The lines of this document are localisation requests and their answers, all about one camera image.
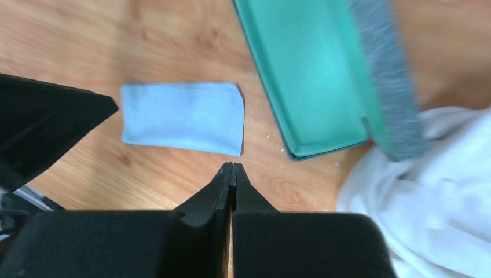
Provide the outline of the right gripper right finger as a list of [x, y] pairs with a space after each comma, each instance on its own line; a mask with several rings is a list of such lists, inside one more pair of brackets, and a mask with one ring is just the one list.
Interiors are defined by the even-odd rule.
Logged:
[[370, 218], [280, 212], [239, 163], [231, 185], [236, 277], [395, 277], [383, 235]]

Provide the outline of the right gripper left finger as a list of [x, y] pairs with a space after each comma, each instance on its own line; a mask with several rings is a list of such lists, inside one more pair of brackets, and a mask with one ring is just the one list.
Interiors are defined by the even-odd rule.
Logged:
[[233, 164], [173, 210], [20, 214], [2, 277], [226, 277]]

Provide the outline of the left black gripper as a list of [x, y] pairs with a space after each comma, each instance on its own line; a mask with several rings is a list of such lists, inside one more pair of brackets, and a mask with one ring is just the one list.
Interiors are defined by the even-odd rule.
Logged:
[[1, 74], [1, 262], [30, 218], [65, 210], [27, 183], [117, 111], [110, 96]]

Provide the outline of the light blue cleaning cloth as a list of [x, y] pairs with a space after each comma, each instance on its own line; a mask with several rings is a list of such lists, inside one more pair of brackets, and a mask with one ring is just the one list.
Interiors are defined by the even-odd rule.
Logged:
[[244, 99], [234, 83], [136, 83], [120, 88], [122, 142], [239, 157]]

